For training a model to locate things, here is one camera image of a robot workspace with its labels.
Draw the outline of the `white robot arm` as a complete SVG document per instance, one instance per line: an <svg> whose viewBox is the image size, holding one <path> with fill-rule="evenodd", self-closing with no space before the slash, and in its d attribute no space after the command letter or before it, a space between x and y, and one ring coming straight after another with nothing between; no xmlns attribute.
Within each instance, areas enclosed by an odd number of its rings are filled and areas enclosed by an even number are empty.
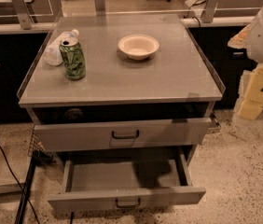
<svg viewBox="0 0 263 224"><path fill-rule="evenodd" d="M255 120L263 111L263 8L229 40L228 46L246 49L247 57L256 62L251 72L242 74L239 98L234 107L236 119Z"/></svg>

